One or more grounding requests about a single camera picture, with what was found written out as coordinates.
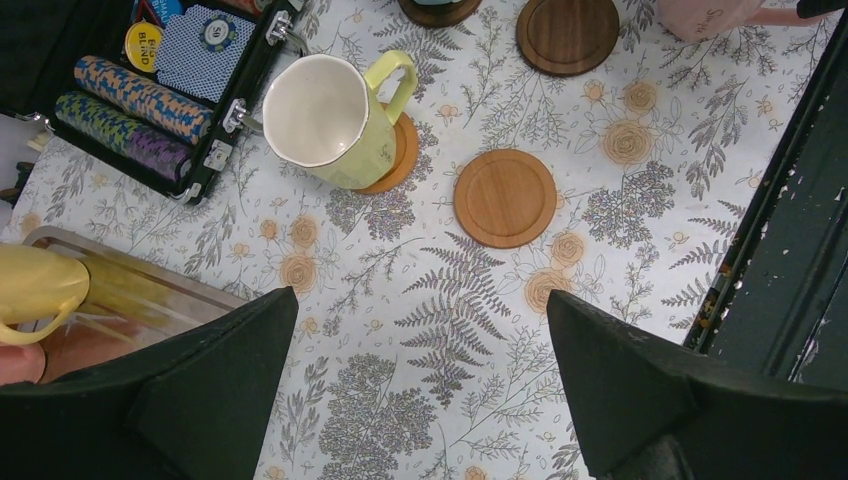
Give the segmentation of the orange wooden coaster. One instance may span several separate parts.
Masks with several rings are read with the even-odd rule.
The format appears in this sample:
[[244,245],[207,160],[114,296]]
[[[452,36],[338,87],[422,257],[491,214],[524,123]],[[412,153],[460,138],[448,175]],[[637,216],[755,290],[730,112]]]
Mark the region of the orange wooden coaster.
[[390,171],[375,184],[357,190],[361,194],[380,194],[400,185],[416,166],[419,155],[418,130],[411,117],[402,113],[394,126],[396,134],[395,163]]

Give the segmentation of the light brown wooden coaster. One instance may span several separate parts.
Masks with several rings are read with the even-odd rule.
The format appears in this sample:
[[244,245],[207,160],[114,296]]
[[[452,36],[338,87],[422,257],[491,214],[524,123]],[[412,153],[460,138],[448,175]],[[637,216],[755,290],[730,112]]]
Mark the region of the light brown wooden coaster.
[[492,150],[470,161],[453,196],[455,216],[465,233],[496,249],[534,241],[552,222],[556,204],[550,170],[515,149]]

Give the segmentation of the floral table mat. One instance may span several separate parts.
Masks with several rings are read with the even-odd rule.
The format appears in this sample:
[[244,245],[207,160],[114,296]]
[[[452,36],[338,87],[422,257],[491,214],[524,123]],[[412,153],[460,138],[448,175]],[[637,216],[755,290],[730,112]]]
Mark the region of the floral table mat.
[[[584,479],[547,327],[565,289],[683,340],[840,16],[683,43],[620,1],[593,71],[555,78],[515,41],[522,3],[419,27],[390,1],[310,1],[312,51],[364,68],[407,52],[420,85],[411,175],[337,189],[243,137],[211,197],[168,200],[61,139],[1,230],[55,226],[245,299],[300,305],[256,479]],[[469,237],[456,182],[481,154],[539,159],[552,222],[512,249]]]

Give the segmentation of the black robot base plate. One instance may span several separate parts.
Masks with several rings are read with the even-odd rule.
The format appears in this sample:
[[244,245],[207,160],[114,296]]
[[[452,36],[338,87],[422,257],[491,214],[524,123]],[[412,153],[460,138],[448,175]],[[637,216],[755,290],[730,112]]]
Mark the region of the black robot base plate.
[[823,58],[684,346],[748,372],[847,386],[847,23]]

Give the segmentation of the pale yellow mug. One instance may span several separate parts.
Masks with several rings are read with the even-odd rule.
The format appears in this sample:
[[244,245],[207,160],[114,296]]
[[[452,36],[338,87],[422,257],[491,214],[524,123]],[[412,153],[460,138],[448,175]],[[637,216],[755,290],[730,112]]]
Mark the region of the pale yellow mug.
[[382,54],[365,72],[328,54],[295,60],[262,102],[264,138],[281,159],[347,190],[366,189],[396,164],[395,125],[419,83],[411,57]]

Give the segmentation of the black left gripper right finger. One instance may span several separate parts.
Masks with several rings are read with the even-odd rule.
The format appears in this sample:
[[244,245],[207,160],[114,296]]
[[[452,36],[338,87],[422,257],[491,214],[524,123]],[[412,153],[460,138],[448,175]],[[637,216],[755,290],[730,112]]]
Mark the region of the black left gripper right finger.
[[547,316],[592,477],[846,477],[845,392],[732,368],[565,291]]

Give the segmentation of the dark brown wooden coaster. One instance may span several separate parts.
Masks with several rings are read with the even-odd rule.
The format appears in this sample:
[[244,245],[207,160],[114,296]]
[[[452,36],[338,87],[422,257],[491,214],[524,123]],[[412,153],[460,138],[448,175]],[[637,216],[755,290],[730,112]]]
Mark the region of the dark brown wooden coaster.
[[532,68],[570,77],[593,70],[609,57],[619,26],[611,0],[530,0],[518,16],[516,40]]

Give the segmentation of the pink mug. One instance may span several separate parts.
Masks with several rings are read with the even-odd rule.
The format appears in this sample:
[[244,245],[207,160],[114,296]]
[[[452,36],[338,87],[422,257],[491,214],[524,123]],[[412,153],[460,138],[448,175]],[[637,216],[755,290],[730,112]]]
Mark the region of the pink mug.
[[43,376],[46,357],[40,344],[1,345],[1,384],[37,383]]

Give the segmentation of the dark walnut wooden coaster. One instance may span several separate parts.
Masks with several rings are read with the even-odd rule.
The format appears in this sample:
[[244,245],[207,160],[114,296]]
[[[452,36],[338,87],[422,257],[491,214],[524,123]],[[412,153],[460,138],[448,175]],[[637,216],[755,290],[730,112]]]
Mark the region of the dark walnut wooden coaster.
[[414,24],[425,28],[457,25],[476,12],[481,0],[414,1],[398,0],[403,14]]

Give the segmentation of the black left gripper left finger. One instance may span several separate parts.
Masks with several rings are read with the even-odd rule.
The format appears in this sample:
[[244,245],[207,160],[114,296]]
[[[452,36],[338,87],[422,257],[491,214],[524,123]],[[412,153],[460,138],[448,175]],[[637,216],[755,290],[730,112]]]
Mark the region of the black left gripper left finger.
[[250,479],[298,315],[291,288],[117,359],[1,389],[5,479]]

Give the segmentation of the silver metal tray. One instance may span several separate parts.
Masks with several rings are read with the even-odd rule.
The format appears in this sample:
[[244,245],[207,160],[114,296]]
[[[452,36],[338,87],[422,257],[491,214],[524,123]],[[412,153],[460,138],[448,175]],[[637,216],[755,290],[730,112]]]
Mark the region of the silver metal tray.
[[74,258],[91,275],[89,297],[40,341],[45,356],[40,384],[167,340],[246,303],[58,227],[39,227],[23,243]]

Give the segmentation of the black poker chip case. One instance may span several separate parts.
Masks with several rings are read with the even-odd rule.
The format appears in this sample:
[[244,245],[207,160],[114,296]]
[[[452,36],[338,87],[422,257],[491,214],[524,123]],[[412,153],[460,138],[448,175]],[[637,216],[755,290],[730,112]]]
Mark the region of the black poker chip case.
[[43,119],[156,192],[200,203],[276,55],[306,46],[300,1],[5,1],[1,112]]

